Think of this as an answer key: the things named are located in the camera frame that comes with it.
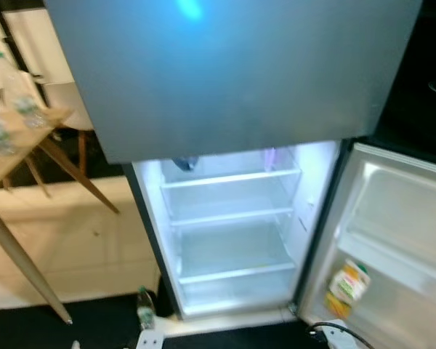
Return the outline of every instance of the refrigerator shelf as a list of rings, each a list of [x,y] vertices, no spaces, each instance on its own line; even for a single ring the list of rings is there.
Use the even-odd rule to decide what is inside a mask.
[[[290,215],[268,215],[177,228],[179,282],[211,281],[293,270],[281,238]]]
[[[399,253],[408,255],[411,259],[423,260],[426,264],[436,265],[436,230],[432,233],[412,234],[408,227],[388,226],[390,221],[381,223],[374,222],[360,216],[354,216],[347,230],[357,232],[358,235],[365,236],[368,240],[376,241],[383,246],[390,246]]]
[[[343,253],[338,255],[335,264],[342,265],[345,257]],[[368,268],[368,274],[371,284],[352,309],[347,327],[372,339],[371,344],[377,349],[384,348],[378,342],[388,348],[436,348],[436,303],[374,268]],[[325,306],[327,288],[328,283],[313,297],[311,321],[336,318]]]
[[[162,188],[172,225],[182,221],[219,217],[290,212],[299,183],[299,173],[238,182],[218,182],[191,187]]]
[[[203,224],[208,222],[218,222],[220,220],[236,220],[236,219],[245,219],[245,218],[254,218],[259,216],[268,216],[275,214],[292,214],[294,209],[292,207],[282,208],[282,209],[266,209],[259,211],[250,211],[250,212],[240,212],[235,214],[221,214],[219,216],[208,216],[201,218],[193,218],[190,220],[173,220],[171,221],[172,227],[179,227],[182,225],[193,225],[193,224]]]
[[[284,305],[291,299],[292,270],[182,285],[188,316]]]
[[[356,232],[344,232],[339,248],[436,304],[436,268],[431,265]]]
[[[192,171],[182,171],[172,160],[161,161],[162,188],[208,185],[295,175],[300,168],[289,148],[200,156]]]
[[[224,271],[222,273],[213,273],[208,275],[189,276],[189,277],[179,278],[179,283],[182,285],[194,284],[198,282],[220,280],[223,278],[238,278],[241,276],[250,276],[260,273],[274,273],[282,270],[293,270],[294,268],[295,265],[292,262],[287,262],[277,265],[268,265],[264,267],[230,270],[230,271]]]

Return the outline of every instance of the gray refrigerator door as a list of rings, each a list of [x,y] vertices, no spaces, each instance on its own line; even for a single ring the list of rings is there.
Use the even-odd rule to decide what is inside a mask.
[[[435,164],[355,144],[299,303],[307,323],[340,317],[325,297],[346,260],[371,279],[347,327],[376,349],[436,349]]]
[[[372,133],[419,0],[47,0],[109,162]]]

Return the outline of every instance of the open refrigerator door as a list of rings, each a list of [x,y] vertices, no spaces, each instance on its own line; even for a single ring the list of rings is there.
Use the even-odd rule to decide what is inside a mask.
[[[436,349],[436,165],[355,145],[304,285],[308,323],[337,317],[326,295],[346,260],[371,280],[349,328],[376,349]]]
[[[132,164],[179,316],[291,301],[338,152],[326,141]]]

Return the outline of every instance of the chair leg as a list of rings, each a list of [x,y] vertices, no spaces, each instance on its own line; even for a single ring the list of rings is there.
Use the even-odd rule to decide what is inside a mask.
[[[86,132],[78,131],[78,147],[79,147],[79,170],[86,175]]]
[[[32,259],[26,251],[21,247],[20,243],[9,231],[5,222],[0,218],[0,245],[8,254],[16,266],[21,270],[24,276],[32,283],[42,297],[50,304],[57,312],[60,318],[67,324],[72,324],[70,315],[66,311],[63,304],[53,292],[50,285],[45,280],[39,269],[36,267]]]
[[[100,190],[90,181],[89,178],[84,176],[76,166],[71,163],[65,153],[51,140],[46,138],[39,144],[40,149],[47,153],[50,158],[60,165],[72,178],[80,182],[88,191],[90,191],[96,198],[101,200],[109,209],[115,213],[119,213],[119,210],[113,205],[110,200],[103,195]]]
[[[37,169],[36,164],[34,163],[34,160],[31,158],[31,155],[26,156],[24,158],[25,163],[28,165],[29,170],[31,171],[32,176],[36,180],[39,187],[41,187],[42,191],[44,192],[45,196],[47,198],[50,198],[49,191],[47,190],[47,187],[45,186],[44,181],[42,180],[41,174],[39,173],[39,170]]]
[[[6,191],[10,191],[12,188],[12,180],[8,176],[3,177],[1,184],[3,184],[3,189]]]

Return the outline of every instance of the wooden table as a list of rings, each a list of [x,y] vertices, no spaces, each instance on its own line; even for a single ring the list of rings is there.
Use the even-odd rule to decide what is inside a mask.
[[[0,181],[5,178],[35,147],[40,147],[57,164],[59,164],[75,180],[80,182],[87,190],[94,194],[101,202],[115,213],[119,213],[116,207],[85,177],[79,169],[74,166],[65,153],[49,140],[47,137],[72,111],[70,109],[48,109],[45,114],[49,119],[50,126],[38,129],[29,129],[23,123],[23,118],[16,112],[5,112],[1,118],[5,122],[5,127],[10,133],[13,144],[17,147],[16,153],[9,156],[0,156]],[[16,238],[12,235],[4,221],[0,218],[0,245],[13,260],[16,266],[21,269],[26,278],[39,291],[44,299],[52,306],[57,314],[67,324],[72,324],[72,320],[63,304],[58,300],[57,295],[50,288],[45,278],[37,269],[32,259],[20,246]]]

